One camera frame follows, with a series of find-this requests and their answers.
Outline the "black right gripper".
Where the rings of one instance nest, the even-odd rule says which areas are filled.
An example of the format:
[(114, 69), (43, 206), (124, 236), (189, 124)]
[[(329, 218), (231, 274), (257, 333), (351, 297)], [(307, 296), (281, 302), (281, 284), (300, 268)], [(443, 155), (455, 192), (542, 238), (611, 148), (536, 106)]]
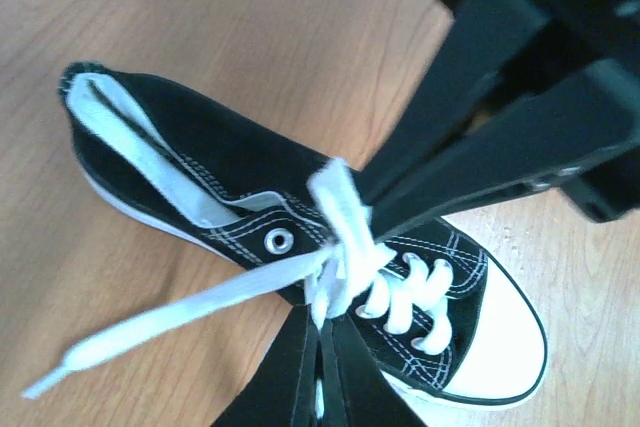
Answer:
[[(442, 1), (450, 9), (461, 2)], [(524, 48), (548, 23), (532, 1), (551, 21)], [(508, 60), (504, 97), (543, 91), (577, 73), (513, 102), (405, 174), (466, 121)], [(638, 143), (639, 0), (463, 0), (358, 188), (365, 202), (377, 203), (372, 234), (383, 239), (433, 217), (528, 195), (536, 179), (559, 184), (562, 170), (585, 171)]]

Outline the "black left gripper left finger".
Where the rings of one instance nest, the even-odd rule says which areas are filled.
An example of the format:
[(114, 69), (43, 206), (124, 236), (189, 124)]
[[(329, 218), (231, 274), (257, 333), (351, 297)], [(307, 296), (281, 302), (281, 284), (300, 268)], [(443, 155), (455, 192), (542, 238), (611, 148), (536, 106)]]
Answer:
[(309, 308), (293, 308), (255, 375), (213, 426), (314, 426), (318, 345)]

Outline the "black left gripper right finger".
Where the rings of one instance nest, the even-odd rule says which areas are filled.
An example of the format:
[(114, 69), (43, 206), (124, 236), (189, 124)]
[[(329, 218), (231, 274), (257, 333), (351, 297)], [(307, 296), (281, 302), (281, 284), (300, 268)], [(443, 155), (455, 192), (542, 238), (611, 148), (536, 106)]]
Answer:
[(350, 317), (327, 321), (320, 345), (325, 426), (423, 424), (384, 378)]

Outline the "black white canvas sneaker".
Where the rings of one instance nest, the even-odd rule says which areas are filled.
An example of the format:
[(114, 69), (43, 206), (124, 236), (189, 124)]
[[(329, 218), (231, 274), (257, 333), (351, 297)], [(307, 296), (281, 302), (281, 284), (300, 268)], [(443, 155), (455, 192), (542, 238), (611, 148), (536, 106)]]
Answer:
[[(123, 214), (245, 269), (330, 240), (306, 187), (323, 154), (151, 74), (76, 62), (58, 93), (89, 184)], [(439, 218), (387, 244), (394, 259), (349, 313), (389, 383), (469, 408), (531, 397), (546, 335), (495, 257)]]

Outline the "white shoelace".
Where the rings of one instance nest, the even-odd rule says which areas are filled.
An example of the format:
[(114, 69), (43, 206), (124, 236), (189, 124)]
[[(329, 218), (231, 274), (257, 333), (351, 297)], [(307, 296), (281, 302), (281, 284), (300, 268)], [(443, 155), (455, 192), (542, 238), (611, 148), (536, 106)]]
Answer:
[(343, 160), (330, 160), (309, 178), (307, 187), (336, 242), (255, 268), (87, 337), (72, 346), (57, 367), (26, 388), (23, 397), (36, 399), (73, 372), (91, 369), (170, 330), (297, 282), (304, 284), (305, 302), (317, 328), (343, 315), (356, 297), (367, 292), (366, 302), (357, 310), (359, 316), (385, 316), (386, 331), (402, 334), (411, 326), (414, 308), (420, 308), (432, 318), (433, 328), (412, 340), (412, 346), (429, 355), (443, 352), (452, 339), (446, 300), (453, 281), (450, 264), (439, 259), (429, 268), (417, 255), (406, 254), (403, 259), (410, 267), (406, 279), (383, 273), (396, 253), (374, 242), (366, 208)]

